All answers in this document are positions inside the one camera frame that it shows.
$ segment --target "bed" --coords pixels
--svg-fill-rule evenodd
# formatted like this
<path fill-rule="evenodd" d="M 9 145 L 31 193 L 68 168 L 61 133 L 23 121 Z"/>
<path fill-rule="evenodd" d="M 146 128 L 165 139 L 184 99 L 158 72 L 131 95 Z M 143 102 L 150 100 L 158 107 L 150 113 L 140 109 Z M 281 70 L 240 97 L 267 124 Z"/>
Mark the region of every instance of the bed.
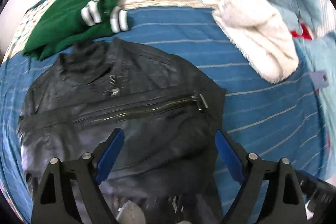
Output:
<path fill-rule="evenodd" d="M 222 128 L 248 152 L 267 160 L 287 157 L 296 169 L 324 179 L 328 162 L 327 128 L 320 101 L 309 76 L 305 56 L 297 49 L 299 66 L 286 80 L 270 84 L 249 65 L 211 15 L 211 8 L 148 6 L 129 10 L 132 28 L 114 36 L 179 55 L 197 66 L 220 87 L 226 88 Z M 113 37 L 98 40 L 111 41 Z M 26 223 L 33 202 L 21 166 L 16 131 L 26 91 L 55 61 L 8 55 L 0 67 L 0 187 Z M 239 190 L 221 159 L 214 173 L 223 212 Z M 263 203 L 267 183 L 252 219 Z"/>

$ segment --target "red cloth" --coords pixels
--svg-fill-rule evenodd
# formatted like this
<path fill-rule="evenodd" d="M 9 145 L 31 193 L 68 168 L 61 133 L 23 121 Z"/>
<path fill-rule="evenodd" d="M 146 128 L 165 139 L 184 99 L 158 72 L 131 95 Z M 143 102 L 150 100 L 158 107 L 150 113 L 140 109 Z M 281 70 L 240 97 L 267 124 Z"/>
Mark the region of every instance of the red cloth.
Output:
<path fill-rule="evenodd" d="M 311 40 L 311 36 L 308 32 L 308 29 L 307 29 L 306 25 L 301 24 L 301 26 L 302 26 L 302 35 L 297 34 L 296 31 L 291 31 L 292 36 L 293 37 L 302 37 L 304 39 Z"/>

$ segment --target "purple tag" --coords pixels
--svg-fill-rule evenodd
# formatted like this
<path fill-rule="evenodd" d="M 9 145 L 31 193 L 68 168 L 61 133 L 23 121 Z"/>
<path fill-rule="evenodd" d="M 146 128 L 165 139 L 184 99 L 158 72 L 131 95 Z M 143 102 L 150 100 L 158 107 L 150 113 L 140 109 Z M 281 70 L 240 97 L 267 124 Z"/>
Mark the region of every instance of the purple tag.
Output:
<path fill-rule="evenodd" d="M 327 86 L 329 86 L 325 71 L 312 71 L 309 74 L 315 90 L 326 88 Z"/>

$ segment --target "gold zipper teeth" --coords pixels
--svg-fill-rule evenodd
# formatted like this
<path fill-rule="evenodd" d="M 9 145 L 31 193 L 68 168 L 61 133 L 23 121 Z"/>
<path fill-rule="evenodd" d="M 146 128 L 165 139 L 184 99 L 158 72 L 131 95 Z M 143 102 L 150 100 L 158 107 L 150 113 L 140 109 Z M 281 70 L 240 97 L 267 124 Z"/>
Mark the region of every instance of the gold zipper teeth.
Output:
<path fill-rule="evenodd" d="M 117 115 L 114 115 L 114 116 L 111 116 L 111 117 L 96 119 L 96 120 L 93 120 L 91 122 L 106 121 L 106 120 L 113 119 L 113 118 L 124 117 L 124 116 L 127 116 L 129 114 L 140 114 L 140 113 L 144 113 L 144 112 L 157 111 L 157 110 L 160 110 L 160 109 L 165 108 L 165 107 L 173 106 L 173 105 L 180 104 L 180 103 L 186 103 L 186 102 L 189 102 L 189 101 L 191 101 L 190 98 L 186 98 L 186 99 L 179 100 L 179 101 L 169 102 L 169 103 L 167 103 L 167 104 L 165 104 L 163 106 L 152 108 L 150 110 L 138 110 L 138 111 L 123 112 L 123 113 L 120 113 L 120 114 L 117 114 Z"/>

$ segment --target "folded green clothing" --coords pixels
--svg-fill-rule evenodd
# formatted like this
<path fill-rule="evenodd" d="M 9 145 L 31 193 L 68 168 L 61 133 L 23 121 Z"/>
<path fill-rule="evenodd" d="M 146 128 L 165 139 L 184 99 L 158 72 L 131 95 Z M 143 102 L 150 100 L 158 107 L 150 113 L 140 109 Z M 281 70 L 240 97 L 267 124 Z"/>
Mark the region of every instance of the folded green clothing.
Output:
<path fill-rule="evenodd" d="M 33 29 L 23 54 L 44 60 L 76 42 L 127 31 L 117 0 L 56 0 Z"/>

